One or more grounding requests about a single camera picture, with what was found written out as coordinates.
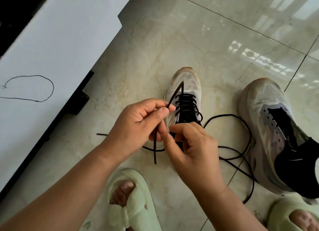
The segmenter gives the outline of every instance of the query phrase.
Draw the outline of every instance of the forearm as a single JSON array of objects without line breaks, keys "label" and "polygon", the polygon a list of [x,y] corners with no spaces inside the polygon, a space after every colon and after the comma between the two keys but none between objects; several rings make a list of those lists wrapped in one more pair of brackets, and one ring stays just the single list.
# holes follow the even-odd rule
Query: forearm
[{"label": "forearm", "polygon": [[0,230],[78,230],[121,163],[100,145]]},{"label": "forearm", "polygon": [[267,231],[229,187],[219,194],[210,190],[194,194],[217,231]]}]

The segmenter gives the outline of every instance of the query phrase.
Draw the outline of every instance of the floor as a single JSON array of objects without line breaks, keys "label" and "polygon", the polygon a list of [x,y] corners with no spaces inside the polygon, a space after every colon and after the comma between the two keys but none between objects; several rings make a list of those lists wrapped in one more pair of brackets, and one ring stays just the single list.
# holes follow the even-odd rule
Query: floor
[{"label": "floor", "polygon": [[[66,115],[0,205],[0,222],[29,204],[98,145],[122,109],[149,97],[162,98],[181,67],[194,68],[202,83],[204,122],[237,114],[238,96],[260,77],[286,89],[297,124],[319,141],[318,0],[130,0],[123,25],[93,67],[85,88],[89,102]],[[238,120],[220,118],[207,127],[220,145],[242,151],[248,134]],[[225,149],[221,156],[233,156]],[[141,172],[163,230],[213,230],[165,152],[141,150],[119,169]],[[241,160],[236,166],[247,170]],[[251,181],[221,162],[224,181],[243,200]],[[247,208],[262,222],[282,196],[256,184]],[[103,192],[81,230],[107,230]]]}]

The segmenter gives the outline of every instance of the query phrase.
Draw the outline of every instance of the sneaker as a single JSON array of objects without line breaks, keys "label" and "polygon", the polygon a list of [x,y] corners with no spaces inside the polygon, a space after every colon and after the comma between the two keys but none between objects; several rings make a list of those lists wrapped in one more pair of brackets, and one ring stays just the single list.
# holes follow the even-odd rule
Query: sneaker
[{"label": "sneaker", "polygon": [[255,139],[249,159],[258,182],[273,193],[319,198],[319,144],[297,126],[280,87],[268,78],[250,83],[241,94],[239,115]]},{"label": "sneaker", "polygon": [[184,94],[181,95],[181,89],[178,91],[171,103],[176,107],[176,110],[170,112],[165,119],[168,132],[168,127],[172,124],[199,123],[201,121],[202,116],[199,112],[202,90],[199,78],[192,68],[183,67],[173,75],[166,89],[164,99],[169,102],[182,81],[184,81]]}]

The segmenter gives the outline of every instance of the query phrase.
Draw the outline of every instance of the person's right arm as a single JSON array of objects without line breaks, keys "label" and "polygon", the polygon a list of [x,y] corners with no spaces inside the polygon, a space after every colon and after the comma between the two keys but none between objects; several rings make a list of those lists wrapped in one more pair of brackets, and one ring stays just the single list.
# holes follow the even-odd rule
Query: person's right arm
[{"label": "person's right arm", "polygon": [[166,131],[165,150],[182,181],[191,189],[217,231],[264,231],[266,228],[225,185],[219,167],[217,141],[200,125],[174,124],[169,129],[183,141],[184,152]]}]

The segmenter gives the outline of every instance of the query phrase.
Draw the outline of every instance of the person's left hand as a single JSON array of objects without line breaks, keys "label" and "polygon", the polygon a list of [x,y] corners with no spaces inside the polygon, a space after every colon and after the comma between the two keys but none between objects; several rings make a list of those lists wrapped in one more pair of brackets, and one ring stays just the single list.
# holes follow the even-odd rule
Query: person's left hand
[{"label": "person's left hand", "polygon": [[[170,105],[169,109],[166,108],[167,104],[168,102],[164,100],[151,98],[128,105],[101,145],[119,161],[125,161],[148,139],[154,139],[153,131],[158,124],[159,132],[166,131],[163,119],[169,112],[175,111],[173,105]],[[156,138],[158,142],[162,141],[159,132]]]}]

